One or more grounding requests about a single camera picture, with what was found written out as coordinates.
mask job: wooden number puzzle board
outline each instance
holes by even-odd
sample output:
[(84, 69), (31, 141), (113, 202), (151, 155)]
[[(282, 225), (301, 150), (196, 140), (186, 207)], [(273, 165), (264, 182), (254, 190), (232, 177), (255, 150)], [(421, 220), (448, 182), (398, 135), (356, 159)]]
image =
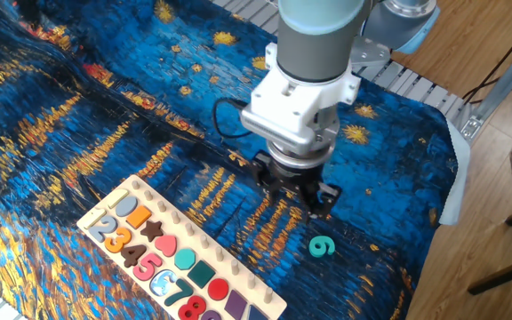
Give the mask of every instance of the wooden number puzzle board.
[(287, 306), (135, 175), (77, 226), (175, 319), (277, 319)]

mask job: number 7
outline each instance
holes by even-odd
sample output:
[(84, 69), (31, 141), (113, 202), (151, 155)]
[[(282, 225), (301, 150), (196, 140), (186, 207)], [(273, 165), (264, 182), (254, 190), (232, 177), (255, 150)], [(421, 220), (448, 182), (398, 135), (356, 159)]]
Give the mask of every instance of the number 7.
[(177, 279), (175, 282), (177, 286), (181, 289), (180, 292), (177, 292), (165, 299), (165, 306), (170, 307), (173, 305), (173, 303), (177, 302), (177, 300), (181, 300), (186, 297), (190, 297), (193, 295), (193, 288), (191, 288), (190, 285), (188, 285), (187, 282), (183, 279)]

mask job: white fabric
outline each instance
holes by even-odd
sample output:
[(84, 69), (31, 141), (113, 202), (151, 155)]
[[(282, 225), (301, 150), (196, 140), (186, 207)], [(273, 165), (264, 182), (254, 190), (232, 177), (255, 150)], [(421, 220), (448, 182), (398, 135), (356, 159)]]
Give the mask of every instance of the white fabric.
[(461, 133), (448, 120), (448, 128), (452, 136), (453, 151), (458, 160), (458, 174), (453, 182), (448, 198), (445, 200), (444, 211), (440, 223), (444, 225), (455, 225), (460, 220), (461, 204), (468, 179), (469, 156), (471, 148), (468, 142), (463, 139)]

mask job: green square shape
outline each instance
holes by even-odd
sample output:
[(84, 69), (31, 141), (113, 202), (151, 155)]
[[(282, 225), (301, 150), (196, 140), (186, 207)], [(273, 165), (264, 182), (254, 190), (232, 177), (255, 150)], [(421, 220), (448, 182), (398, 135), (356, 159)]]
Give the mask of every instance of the green square shape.
[(206, 284), (211, 281), (214, 276), (214, 270), (207, 265), (203, 260), (200, 260), (192, 269), (188, 272), (188, 278), (191, 279), (199, 288), (203, 289)]

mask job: red heart shape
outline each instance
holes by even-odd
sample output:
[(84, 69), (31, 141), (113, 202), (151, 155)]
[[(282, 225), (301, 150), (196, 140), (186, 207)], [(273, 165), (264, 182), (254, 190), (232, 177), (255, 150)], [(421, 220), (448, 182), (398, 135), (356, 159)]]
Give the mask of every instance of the red heart shape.
[(156, 248), (165, 257), (172, 257), (177, 251), (177, 238), (175, 236), (160, 236), (156, 240)]

